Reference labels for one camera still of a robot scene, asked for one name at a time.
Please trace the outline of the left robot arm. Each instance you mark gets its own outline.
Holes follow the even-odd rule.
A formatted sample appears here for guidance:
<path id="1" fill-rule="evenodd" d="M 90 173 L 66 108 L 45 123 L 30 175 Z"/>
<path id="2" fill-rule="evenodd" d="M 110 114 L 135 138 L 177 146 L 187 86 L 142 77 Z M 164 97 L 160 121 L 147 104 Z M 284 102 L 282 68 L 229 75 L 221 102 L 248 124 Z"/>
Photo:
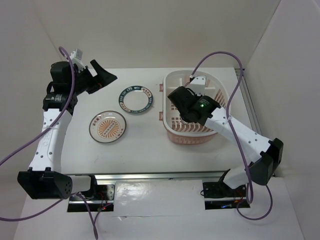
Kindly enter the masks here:
<path id="1" fill-rule="evenodd" d="M 117 79 L 96 60 L 90 64 L 95 75 L 78 63 L 73 67 L 67 61 L 51 65 L 52 81 L 42 105 L 42 136 L 28 169 L 17 176 L 18 183 L 32 199 L 68 199 L 72 194 L 72 178 L 61 173 L 61 156 L 78 95 L 93 94 Z"/>

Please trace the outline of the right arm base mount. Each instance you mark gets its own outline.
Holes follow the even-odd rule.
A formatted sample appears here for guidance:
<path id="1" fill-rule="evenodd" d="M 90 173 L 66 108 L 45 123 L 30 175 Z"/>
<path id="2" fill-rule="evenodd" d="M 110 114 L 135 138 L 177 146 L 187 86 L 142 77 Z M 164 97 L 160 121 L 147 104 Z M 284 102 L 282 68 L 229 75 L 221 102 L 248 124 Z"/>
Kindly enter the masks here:
<path id="1" fill-rule="evenodd" d="M 200 195 L 204 198 L 205 210 L 250 208 L 246 200 L 246 186 L 231 189 L 223 182 L 203 182 Z"/>

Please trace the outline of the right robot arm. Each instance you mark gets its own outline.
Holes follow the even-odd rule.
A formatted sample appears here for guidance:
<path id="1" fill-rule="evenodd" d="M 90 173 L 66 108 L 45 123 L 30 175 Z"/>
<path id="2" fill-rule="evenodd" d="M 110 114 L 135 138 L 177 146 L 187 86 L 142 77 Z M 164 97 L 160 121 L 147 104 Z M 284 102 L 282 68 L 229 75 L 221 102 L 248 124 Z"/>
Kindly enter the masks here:
<path id="1" fill-rule="evenodd" d="M 236 188 L 249 182 L 261 186 L 268 184 L 282 160 L 284 144 L 281 140 L 271 140 L 258 134 L 227 115 L 226 109 L 213 98 L 197 96 L 183 86 L 170 93 L 168 99 L 185 122 L 198 123 L 241 147 L 245 165 L 224 174 L 218 184 L 220 194 L 230 196 Z"/>

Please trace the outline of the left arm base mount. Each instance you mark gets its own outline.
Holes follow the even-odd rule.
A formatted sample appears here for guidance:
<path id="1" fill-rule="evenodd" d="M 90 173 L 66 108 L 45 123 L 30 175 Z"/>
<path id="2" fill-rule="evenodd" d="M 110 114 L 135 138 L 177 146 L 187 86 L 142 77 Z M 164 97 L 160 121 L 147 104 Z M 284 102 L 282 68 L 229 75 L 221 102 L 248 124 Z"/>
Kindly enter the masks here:
<path id="1" fill-rule="evenodd" d="M 96 184 L 81 195 L 85 198 L 91 212 L 113 212 L 115 199 L 115 184 Z M 84 201 L 79 196 L 69 198 L 67 212 L 83 213 L 87 212 Z"/>

